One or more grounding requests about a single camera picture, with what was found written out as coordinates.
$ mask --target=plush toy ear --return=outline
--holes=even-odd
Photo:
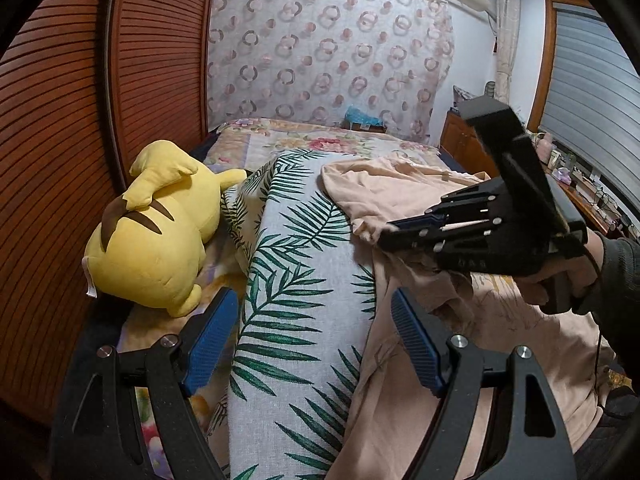
[[[184,175],[192,175],[198,171],[198,162],[188,153],[184,152],[170,140],[155,140],[151,144],[142,148],[142,151],[133,161],[129,174],[139,176],[148,169],[167,169],[165,178],[171,182],[164,184],[168,186],[178,182]]]
[[[136,157],[129,173],[136,179],[122,195],[127,210],[148,206],[159,189],[197,173],[198,161],[168,140],[156,140]]]
[[[226,191],[229,187],[239,184],[246,179],[245,170],[226,170],[222,173],[217,173],[216,177],[220,183],[220,189]]]

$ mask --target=white wall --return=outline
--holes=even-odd
[[[440,139],[447,111],[453,104],[453,85],[480,95],[484,93],[485,83],[495,78],[495,38],[487,14],[455,5],[450,9],[456,49],[449,75],[434,102],[429,126],[431,144],[438,144]]]
[[[520,35],[511,75],[511,107],[529,122],[545,46],[545,0],[520,0]]]

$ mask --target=floral bedspread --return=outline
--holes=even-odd
[[[219,131],[220,137],[204,161],[215,172],[230,168],[255,171],[279,153],[295,149],[367,158],[398,153],[416,164],[446,168],[437,148],[387,134],[275,119],[240,119],[223,124]]]
[[[224,124],[220,128],[218,141],[209,150],[204,163],[215,172],[229,168],[256,171],[278,154],[296,149],[366,157],[400,153],[419,164],[445,167],[438,158],[436,148],[416,142],[385,134],[352,132],[316,124],[271,119],[245,119]],[[284,186],[288,186],[288,181],[284,181]],[[220,225],[213,239],[207,244],[206,251],[207,259],[197,278],[197,283],[203,291],[202,300],[191,316],[202,312],[222,286],[235,290],[241,301],[246,290],[248,259],[240,254],[242,265],[239,265],[236,247],[229,236],[226,224]],[[369,275],[366,272],[362,271],[359,275],[354,278],[355,283],[362,282],[363,286],[369,283]],[[123,326],[118,351],[148,348],[164,334],[180,332],[187,320],[188,317],[174,319],[165,312],[137,305]],[[236,337],[237,332],[233,332],[209,384],[190,399],[200,427],[208,437],[209,446],[227,475],[230,474],[230,469],[226,389]],[[145,388],[138,388],[136,393],[143,436],[155,472],[162,478],[172,479],[148,393]]]

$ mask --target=window blind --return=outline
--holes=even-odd
[[[554,7],[556,56],[540,127],[640,208],[640,78],[595,10]]]

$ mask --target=patterned curtain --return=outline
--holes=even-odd
[[[520,0],[497,0],[498,59],[495,76],[495,98],[509,104],[511,72],[516,59],[520,31]]]
[[[426,144],[453,51],[442,0],[213,0],[209,127],[244,117],[335,126],[354,105]]]

